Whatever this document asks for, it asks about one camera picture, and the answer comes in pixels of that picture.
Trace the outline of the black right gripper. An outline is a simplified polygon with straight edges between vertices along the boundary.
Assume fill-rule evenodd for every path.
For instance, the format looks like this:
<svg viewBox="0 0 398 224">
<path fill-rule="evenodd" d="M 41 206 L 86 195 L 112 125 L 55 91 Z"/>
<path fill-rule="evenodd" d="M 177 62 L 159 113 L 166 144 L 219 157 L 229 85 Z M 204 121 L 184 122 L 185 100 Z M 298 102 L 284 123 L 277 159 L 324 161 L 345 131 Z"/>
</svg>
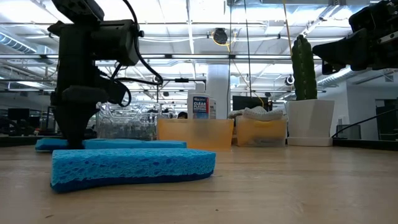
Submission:
<svg viewBox="0 0 398 224">
<path fill-rule="evenodd" d="M 352 71 L 397 68 L 397 34 L 372 38 L 360 29 L 336 42 L 316 45 L 312 52 L 322 59 L 322 74 L 331 75 L 347 65 Z"/>
</svg>

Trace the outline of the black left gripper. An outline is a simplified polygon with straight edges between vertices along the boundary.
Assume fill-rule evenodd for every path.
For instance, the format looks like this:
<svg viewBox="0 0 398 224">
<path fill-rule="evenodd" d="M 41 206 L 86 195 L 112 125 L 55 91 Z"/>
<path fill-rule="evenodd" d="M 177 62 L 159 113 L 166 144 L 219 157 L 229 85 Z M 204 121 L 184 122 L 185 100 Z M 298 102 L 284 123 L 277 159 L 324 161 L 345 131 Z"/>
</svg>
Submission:
<svg viewBox="0 0 398 224">
<path fill-rule="evenodd" d="M 108 100 L 107 92 L 96 84 L 98 73 L 91 44 L 91 33 L 99 26 L 99 21 L 74 24 L 58 21 L 48 28 L 49 32 L 60 38 L 57 86 L 51 94 L 51 106 L 69 149 L 84 148 L 85 129 L 89 119 L 97 112 L 96 104 Z M 77 91 L 80 94 L 79 128 L 76 104 L 63 100 L 64 91 Z"/>
</svg>

